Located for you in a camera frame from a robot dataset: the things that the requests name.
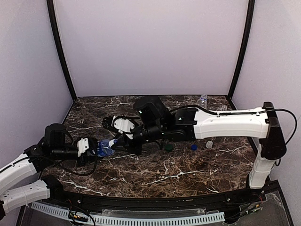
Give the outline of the blue Pepsi bottle cap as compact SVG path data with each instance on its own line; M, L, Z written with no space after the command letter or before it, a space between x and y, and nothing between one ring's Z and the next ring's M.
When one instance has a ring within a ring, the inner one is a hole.
M191 145L190 148L191 148L191 150L196 151L198 147L197 147L197 145L193 144L193 145Z

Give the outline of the Pocari Sweat bottle white cap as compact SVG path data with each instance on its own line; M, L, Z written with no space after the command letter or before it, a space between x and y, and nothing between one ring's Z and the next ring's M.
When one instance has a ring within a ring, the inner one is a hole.
M115 153L115 150L113 150L111 148L112 140L104 139L98 143L98 148L97 148L97 156L98 157L108 157Z

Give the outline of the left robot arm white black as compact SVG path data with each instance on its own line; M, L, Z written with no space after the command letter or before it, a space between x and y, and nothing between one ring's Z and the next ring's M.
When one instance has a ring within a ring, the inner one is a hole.
M64 160L75 160L78 167L92 162L88 173L72 171L62 165ZM62 196L63 185L53 175L47 175L27 186L14 188L22 180L57 166L76 176L89 176L97 167L97 140L83 137L76 140L59 123L46 126L44 137L24 150L15 160L0 170L0 217L29 203Z

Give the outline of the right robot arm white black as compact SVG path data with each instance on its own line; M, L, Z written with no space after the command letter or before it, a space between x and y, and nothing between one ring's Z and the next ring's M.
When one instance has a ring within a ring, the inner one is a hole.
M133 117L114 116L111 126L117 135L111 148L124 148L139 155L142 146L160 139L172 142L194 141L209 137L255 137L260 149L248 176L251 189L263 188L276 161L287 151L287 140L271 102L248 110L210 111L199 105L169 110L158 96L144 96L134 105L142 124Z

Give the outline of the clear plastic bottle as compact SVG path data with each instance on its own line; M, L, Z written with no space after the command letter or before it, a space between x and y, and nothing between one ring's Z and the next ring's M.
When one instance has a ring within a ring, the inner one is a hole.
M222 105L217 109L217 111L227 111L228 107L226 105Z

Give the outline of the Pepsi bottle blue label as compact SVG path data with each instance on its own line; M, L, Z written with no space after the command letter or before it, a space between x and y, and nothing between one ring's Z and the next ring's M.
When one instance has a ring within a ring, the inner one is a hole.
M201 95L201 97L197 100L197 105L207 109L207 94Z

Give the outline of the green Starbucks bottle cap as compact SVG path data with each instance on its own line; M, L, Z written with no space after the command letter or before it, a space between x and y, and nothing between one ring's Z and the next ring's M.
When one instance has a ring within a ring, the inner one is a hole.
M167 151L167 152L171 152L173 151L174 149L174 146L172 144L166 144L164 149Z

